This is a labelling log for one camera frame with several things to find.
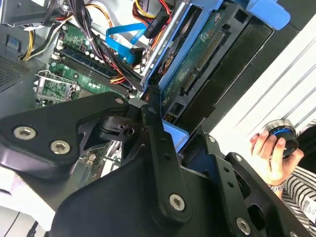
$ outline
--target striped sleeve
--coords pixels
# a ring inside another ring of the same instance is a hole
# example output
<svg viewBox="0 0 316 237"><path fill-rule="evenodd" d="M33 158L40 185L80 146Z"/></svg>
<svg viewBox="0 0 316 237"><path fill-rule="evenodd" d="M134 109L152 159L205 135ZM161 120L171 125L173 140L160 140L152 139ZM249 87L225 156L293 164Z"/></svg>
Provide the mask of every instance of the striped sleeve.
<svg viewBox="0 0 316 237"><path fill-rule="evenodd" d="M307 209L309 202L316 203L316 175L297 167L286 181L282 200L311 235L316 237L315 219L312 219Z"/></svg>

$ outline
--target black metal bracket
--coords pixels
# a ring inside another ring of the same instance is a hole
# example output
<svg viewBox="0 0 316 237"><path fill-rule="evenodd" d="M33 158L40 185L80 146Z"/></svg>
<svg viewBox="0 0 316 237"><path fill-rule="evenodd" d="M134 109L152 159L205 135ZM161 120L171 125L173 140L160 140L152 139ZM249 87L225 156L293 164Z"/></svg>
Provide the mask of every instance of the black metal bracket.
<svg viewBox="0 0 316 237"><path fill-rule="evenodd" d="M0 164L43 179L67 178L87 150L95 125L109 116L124 116L128 109L129 103L123 97L108 92L2 118ZM19 138L14 131L20 127L33 129L35 136L23 139L30 133L26 129L17 131L22 136ZM51 148L54 141L63 141L56 145L69 151L56 154Z"/></svg>

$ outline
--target yellow wire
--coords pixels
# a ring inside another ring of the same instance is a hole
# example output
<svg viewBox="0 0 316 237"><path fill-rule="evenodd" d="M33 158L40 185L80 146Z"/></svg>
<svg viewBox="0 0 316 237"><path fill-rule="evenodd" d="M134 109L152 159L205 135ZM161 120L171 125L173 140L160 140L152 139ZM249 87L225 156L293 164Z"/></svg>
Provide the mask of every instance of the yellow wire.
<svg viewBox="0 0 316 237"><path fill-rule="evenodd" d="M111 83L119 81L119 80L122 80L122 79L124 79L124 77L121 77L121 78L118 78L118 79L113 79L113 80L111 80Z"/></svg>
<svg viewBox="0 0 316 237"><path fill-rule="evenodd" d="M135 0L135 3L136 3L136 6L138 8L138 10L140 10L140 12L144 15L144 16L147 16L149 18L155 18L156 16L153 16L153 15L149 15L147 14L146 12L143 11L143 9L141 8L141 6L139 5L138 3L138 0Z"/></svg>
<svg viewBox="0 0 316 237"><path fill-rule="evenodd" d="M29 46L28 50L25 53L24 61L26 61L30 56L33 48L33 32L29 31Z"/></svg>

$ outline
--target finger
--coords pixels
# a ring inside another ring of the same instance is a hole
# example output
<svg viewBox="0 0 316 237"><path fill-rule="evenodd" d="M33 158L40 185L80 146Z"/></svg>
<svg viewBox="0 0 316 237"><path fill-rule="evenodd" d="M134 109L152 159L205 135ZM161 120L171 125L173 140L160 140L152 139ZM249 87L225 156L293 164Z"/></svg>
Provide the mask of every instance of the finger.
<svg viewBox="0 0 316 237"><path fill-rule="evenodd" d="M260 134L260 136L258 137L258 140L253 148L253 155L258 156L262 150L262 147L265 143L265 141L267 140L267 137L269 135L269 132L267 130L263 130Z"/></svg>
<svg viewBox="0 0 316 237"><path fill-rule="evenodd" d="M258 140L259 134L254 135L251 139L250 139L250 153L252 155L253 149L255 147L255 144Z"/></svg>
<svg viewBox="0 0 316 237"><path fill-rule="evenodd" d="M285 160L286 172L292 173L293 170L297 167L300 160L303 158L303 156L304 156L304 153L300 149L297 149L295 152L293 152L289 156L289 158Z"/></svg>
<svg viewBox="0 0 316 237"><path fill-rule="evenodd" d="M276 142L277 142L277 137L275 135L270 136L264 143L259 156L262 159L266 159L269 161L272 154L273 147L275 146Z"/></svg>
<svg viewBox="0 0 316 237"><path fill-rule="evenodd" d="M271 157L271 171L282 172L283 169L283 152L285 148L285 139L280 138L273 150Z"/></svg>

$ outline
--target blue plastic latch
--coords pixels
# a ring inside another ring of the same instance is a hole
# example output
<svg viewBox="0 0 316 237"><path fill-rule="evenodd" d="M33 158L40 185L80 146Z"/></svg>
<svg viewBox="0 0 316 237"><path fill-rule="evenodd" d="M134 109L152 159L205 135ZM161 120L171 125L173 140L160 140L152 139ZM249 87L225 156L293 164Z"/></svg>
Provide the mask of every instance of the blue plastic latch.
<svg viewBox="0 0 316 237"><path fill-rule="evenodd" d="M189 133L164 120L162 121L162 124L164 131L171 134L176 152L179 152L184 144L188 141Z"/></svg>
<svg viewBox="0 0 316 237"><path fill-rule="evenodd" d="M288 13L277 0L233 0L251 14L276 30L281 30L291 19Z"/></svg>

